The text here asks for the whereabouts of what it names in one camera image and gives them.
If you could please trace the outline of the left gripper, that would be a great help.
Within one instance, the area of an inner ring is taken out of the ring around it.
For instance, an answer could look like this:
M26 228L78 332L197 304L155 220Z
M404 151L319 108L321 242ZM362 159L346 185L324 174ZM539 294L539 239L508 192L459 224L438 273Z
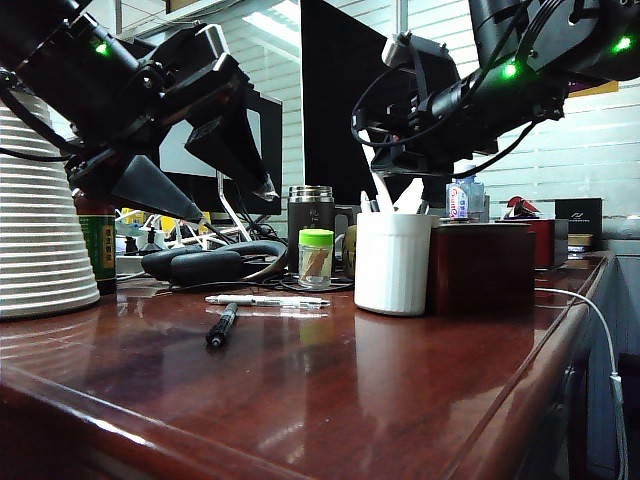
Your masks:
M75 187L123 206L199 223L201 210L160 169L161 143L185 121L186 150L263 200L278 197L247 116L248 77L229 54L179 61L134 121L67 166Z

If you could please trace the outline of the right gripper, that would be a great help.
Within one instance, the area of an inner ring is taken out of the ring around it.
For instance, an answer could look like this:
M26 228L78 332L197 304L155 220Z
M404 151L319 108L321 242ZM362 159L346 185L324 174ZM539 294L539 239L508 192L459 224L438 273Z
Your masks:
M497 151L498 101L429 99L405 112L392 106L369 115L369 134L374 172L449 176L455 162Z

